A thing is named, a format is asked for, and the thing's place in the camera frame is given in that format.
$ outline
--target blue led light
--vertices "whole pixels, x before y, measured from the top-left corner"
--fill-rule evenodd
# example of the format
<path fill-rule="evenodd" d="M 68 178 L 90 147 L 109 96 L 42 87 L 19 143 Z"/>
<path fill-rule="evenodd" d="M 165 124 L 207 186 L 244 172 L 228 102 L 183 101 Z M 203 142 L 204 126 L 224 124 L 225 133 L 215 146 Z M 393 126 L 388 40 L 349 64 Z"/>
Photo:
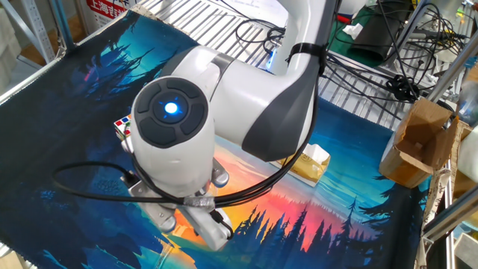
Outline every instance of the blue led light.
<path fill-rule="evenodd" d="M 178 112 L 178 105 L 173 102 L 169 102 L 164 106 L 164 110 L 169 114 L 174 114 Z"/>

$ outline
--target rubik's cube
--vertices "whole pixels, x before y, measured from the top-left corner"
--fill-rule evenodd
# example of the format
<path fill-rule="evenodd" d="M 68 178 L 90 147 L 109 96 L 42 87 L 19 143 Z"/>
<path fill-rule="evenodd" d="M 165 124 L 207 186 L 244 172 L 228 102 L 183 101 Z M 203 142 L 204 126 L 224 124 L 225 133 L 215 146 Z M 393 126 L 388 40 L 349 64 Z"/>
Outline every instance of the rubik's cube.
<path fill-rule="evenodd" d="M 129 114 L 126 117 L 123 117 L 121 120 L 114 122 L 114 128 L 117 132 L 117 137 L 123 141 L 125 137 L 128 137 L 131 134 L 129 130 L 131 125 L 131 115 Z"/>

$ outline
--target forest landscape print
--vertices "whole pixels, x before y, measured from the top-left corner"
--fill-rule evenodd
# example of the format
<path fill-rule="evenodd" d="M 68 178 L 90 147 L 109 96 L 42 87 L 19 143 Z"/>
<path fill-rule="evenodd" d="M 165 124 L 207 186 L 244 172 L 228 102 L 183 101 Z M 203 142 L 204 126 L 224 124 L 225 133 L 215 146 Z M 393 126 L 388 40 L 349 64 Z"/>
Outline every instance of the forest landscape print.
<path fill-rule="evenodd" d="M 40 268 L 55 269 L 412 268 L 426 183 L 409 190 L 381 177 L 391 131 L 323 100 L 309 143 L 332 156 L 326 174 L 315 188 L 286 175 L 267 195 L 226 208 L 235 236 L 217 252 L 179 213 L 175 230 L 161 234 L 135 203 L 86 200 L 53 186 L 50 173 L 67 162 L 132 169 L 113 122 L 130 113 L 137 92 L 173 55 L 192 46 L 180 31 L 129 12 L 67 56 L 70 62 L 0 105 L 11 115 L 3 126 L 21 130 L 0 133 L 0 241 Z M 19 106 L 29 109 L 18 114 Z M 5 143 L 14 140 L 22 146 Z M 231 176 L 213 190 L 219 195 L 276 171 L 219 137 L 215 158 Z M 127 195 L 111 170 L 66 177 L 75 188 Z"/>

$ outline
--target red sign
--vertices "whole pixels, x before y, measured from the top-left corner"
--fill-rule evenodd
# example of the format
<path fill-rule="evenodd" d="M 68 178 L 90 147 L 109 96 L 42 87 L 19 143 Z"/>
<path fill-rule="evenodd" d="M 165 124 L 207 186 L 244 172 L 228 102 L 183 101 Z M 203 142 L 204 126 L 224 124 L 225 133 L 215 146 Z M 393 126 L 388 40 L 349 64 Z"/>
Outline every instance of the red sign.
<path fill-rule="evenodd" d="M 114 19 L 126 11 L 124 7 L 118 4 L 113 4 L 107 0 L 87 0 L 87 5 L 92 11 L 110 19 Z"/>

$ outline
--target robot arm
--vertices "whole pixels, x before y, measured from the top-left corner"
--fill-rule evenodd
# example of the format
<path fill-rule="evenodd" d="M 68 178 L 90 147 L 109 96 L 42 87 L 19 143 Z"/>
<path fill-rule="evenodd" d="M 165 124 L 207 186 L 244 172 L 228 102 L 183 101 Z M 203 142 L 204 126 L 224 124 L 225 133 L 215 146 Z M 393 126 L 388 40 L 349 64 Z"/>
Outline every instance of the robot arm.
<path fill-rule="evenodd" d="M 277 75 L 197 46 L 172 58 L 161 77 L 140 91 L 131 109 L 131 136 L 124 143 L 155 187 L 175 197 L 203 197 L 210 182 L 224 186 L 227 179 L 224 173 L 217 175 L 222 167 L 214 160 L 215 135 L 264 161 L 293 155 L 304 142 L 325 55 L 289 54 L 291 49 L 303 52 L 295 44 L 325 51 L 337 2 L 279 2 L 289 18 L 273 64 Z M 129 186 L 129 192 L 158 196 L 142 181 Z M 213 250 L 232 236 L 231 222 L 221 209 L 140 206 L 162 231 L 174 227 L 173 212 L 179 209 Z"/>
<path fill-rule="evenodd" d="M 299 53 L 289 64 L 285 60 L 294 44 L 325 48 L 336 5 L 334 0 L 279 2 L 289 18 L 273 63 L 277 75 L 204 46 L 177 55 L 161 74 L 186 78 L 202 88 L 211 103 L 216 134 L 264 161 L 294 154 L 307 134 L 319 59 Z"/>

